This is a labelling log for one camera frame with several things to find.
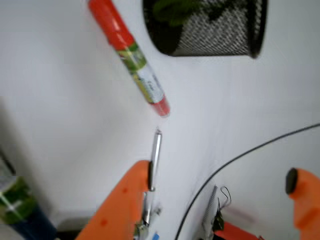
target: bottle label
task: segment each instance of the bottle label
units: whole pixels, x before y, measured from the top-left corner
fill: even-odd
[[[22,177],[12,175],[0,155],[0,218],[5,224],[16,224],[34,211],[37,201]]]
[[[159,103],[164,98],[164,91],[139,46],[134,43],[118,54],[145,99],[151,104]]]

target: orange marker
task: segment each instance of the orange marker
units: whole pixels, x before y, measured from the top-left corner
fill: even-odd
[[[88,4],[147,102],[160,116],[167,117],[170,107],[165,93],[111,0],[90,0]]]

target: mesh pen holder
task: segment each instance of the mesh pen holder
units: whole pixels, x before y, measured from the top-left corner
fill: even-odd
[[[268,0],[186,0],[199,1],[202,7],[181,25],[174,26],[156,20],[153,11],[157,1],[143,0],[144,19],[153,44],[163,54],[252,58],[259,55]]]

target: orange tool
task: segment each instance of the orange tool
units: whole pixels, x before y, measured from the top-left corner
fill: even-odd
[[[148,192],[155,191],[161,140],[162,133],[157,130],[151,161],[137,162],[124,175],[76,240],[145,240],[147,238],[153,214],[153,195]]]
[[[294,200],[294,225],[301,240],[320,239],[320,179],[292,168],[286,176],[286,193]]]

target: green plant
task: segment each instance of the green plant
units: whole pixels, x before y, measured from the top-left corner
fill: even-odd
[[[202,0],[158,0],[153,6],[153,16],[158,22],[177,27],[200,12],[207,14],[210,21],[215,21],[226,9],[234,9],[236,6],[244,7],[244,0],[226,0],[207,4]]]

